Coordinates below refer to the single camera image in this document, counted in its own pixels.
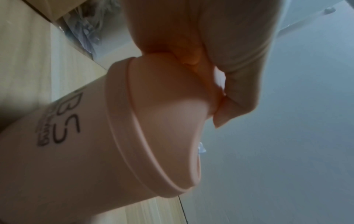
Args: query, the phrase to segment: cardboard box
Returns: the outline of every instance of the cardboard box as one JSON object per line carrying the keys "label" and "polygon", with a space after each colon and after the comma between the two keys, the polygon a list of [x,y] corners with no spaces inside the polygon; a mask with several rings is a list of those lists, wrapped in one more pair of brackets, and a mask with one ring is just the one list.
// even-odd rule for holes
{"label": "cardboard box", "polygon": [[50,21],[56,21],[86,0],[26,0]]}

